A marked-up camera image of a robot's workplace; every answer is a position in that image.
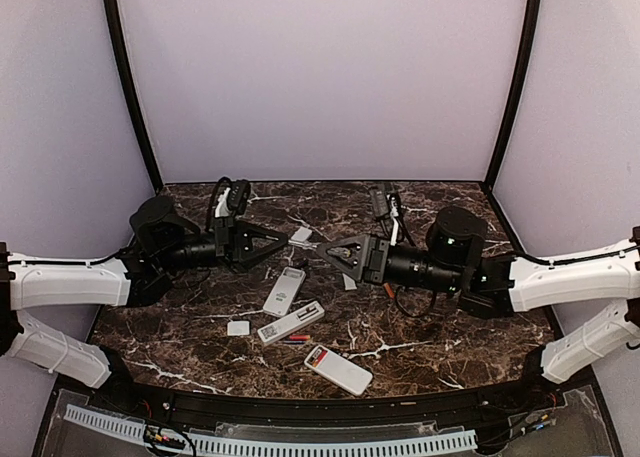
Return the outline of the long white battery cover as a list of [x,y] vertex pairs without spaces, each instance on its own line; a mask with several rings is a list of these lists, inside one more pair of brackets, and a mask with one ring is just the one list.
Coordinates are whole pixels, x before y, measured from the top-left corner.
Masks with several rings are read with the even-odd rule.
[[351,290],[356,290],[357,289],[357,285],[354,279],[352,279],[351,277],[347,276],[346,274],[342,275],[343,277],[343,282],[344,282],[344,288],[346,291],[351,291]]

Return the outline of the orange battery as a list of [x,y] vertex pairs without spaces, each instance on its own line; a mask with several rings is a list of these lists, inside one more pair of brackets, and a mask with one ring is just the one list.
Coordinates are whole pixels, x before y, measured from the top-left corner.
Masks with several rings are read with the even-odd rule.
[[385,284],[384,288],[385,288],[385,291],[386,291],[387,295],[388,295],[391,299],[395,298],[395,294],[394,294],[394,291],[393,291],[393,289],[391,288],[391,286],[389,286],[389,285],[386,285],[386,284]]

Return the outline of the white TCL remote control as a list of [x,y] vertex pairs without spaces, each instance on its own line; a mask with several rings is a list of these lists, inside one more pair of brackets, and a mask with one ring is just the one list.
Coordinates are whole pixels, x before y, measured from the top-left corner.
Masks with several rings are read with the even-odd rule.
[[263,312],[274,317],[285,316],[289,312],[305,278],[306,273],[303,269],[286,267],[264,302]]

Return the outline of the small white buttoned remote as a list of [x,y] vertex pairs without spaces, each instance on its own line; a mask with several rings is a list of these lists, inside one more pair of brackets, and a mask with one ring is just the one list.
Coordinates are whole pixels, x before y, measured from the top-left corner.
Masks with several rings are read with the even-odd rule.
[[269,346],[321,320],[324,315],[324,307],[318,301],[313,301],[259,328],[257,335],[264,346]]

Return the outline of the curved white battery cover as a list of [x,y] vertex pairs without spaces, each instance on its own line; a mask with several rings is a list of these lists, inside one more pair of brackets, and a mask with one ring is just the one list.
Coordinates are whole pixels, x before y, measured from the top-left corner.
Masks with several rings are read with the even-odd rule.
[[251,322],[248,320],[235,320],[227,324],[229,337],[249,336],[251,334]]

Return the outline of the red blue battery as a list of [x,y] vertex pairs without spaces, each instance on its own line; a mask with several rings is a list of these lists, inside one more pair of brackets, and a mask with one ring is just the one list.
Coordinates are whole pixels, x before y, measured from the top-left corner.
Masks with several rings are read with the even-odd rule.
[[291,335],[289,336],[289,340],[292,341],[308,341],[311,339],[310,335]]

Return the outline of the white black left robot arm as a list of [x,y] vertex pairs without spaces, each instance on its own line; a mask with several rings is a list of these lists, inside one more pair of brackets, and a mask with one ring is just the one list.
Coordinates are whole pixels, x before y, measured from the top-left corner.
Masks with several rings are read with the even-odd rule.
[[151,306],[174,286],[177,272],[218,264],[245,271],[288,243],[286,234],[240,219],[245,204],[206,229],[178,214],[173,200],[158,195],[130,218],[132,242],[114,254],[90,260],[44,259],[1,251],[1,353],[50,373],[101,389],[120,413],[141,404],[140,389],[119,354],[83,343],[34,318],[29,309],[97,304]]

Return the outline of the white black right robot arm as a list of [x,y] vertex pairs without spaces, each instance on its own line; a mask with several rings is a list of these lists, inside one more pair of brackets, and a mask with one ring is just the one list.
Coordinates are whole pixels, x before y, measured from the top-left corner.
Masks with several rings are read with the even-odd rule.
[[639,344],[639,230],[591,251],[546,258],[483,254],[488,224],[470,211],[441,209],[423,249],[361,234],[317,246],[317,254],[356,282],[420,288],[457,297],[477,318],[510,317],[560,303],[605,299],[607,306],[568,335],[531,351],[510,390],[521,411],[612,351]]

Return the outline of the red black battery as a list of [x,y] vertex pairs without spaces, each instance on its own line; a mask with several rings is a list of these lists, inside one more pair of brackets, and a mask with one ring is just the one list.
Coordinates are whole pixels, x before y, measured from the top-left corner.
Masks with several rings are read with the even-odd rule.
[[324,348],[315,348],[305,360],[305,364],[310,368],[316,368],[324,359],[327,354],[327,350]]

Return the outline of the black front rail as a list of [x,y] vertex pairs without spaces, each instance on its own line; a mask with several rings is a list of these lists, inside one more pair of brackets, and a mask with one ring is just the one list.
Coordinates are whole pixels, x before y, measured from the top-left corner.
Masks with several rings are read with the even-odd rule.
[[163,423],[215,427],[222,423],[301,427],[398,424],[490,424],[533,408],[533,398],[517,383],[475,390],[391,398],[275,399],[170,390],[145,384],[123,384],[108,392],[118,404],[136,404]]

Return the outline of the black left corner post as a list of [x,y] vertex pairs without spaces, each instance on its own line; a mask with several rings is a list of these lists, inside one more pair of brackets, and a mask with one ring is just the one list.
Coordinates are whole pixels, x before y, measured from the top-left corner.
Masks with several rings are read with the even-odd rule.
[[164,182],[146,128],[142,107],[131,69],[124,28],[121,21],[118,0],[102,0],[111,48],[118,72],[121,90],[127,107],[134,136],[143,160],[146,174],[155,193],[159,193]]

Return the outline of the black corner post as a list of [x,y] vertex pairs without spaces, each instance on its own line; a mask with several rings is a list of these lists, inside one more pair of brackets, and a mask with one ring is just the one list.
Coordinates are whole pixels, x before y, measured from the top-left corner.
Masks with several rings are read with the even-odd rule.
[[483,188],[486,194],[493,193],[504,163],[526,82],[541,2],[542,0],[526,0],[525,2],[524,17],[509,91],[489,166],[483,180]]
[[111,48],[118,72],[121,90],[127,107],[134,136],[143,160],[146,174],[155,193],[159,193],[164,182],[146,128],[142,107],[131,69],[124,28],[121,21],[118,0],[102,0]]

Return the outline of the black right corner post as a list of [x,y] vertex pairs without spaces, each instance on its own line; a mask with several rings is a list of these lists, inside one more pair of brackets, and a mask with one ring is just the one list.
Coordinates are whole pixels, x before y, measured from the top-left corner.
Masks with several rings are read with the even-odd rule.
[[526,82],[541,2],[542,0],[526,0],[525,2],[524,17],[509,91],[489,166],[483,180],[483,188],[486,194],[493,193],[504,163]]

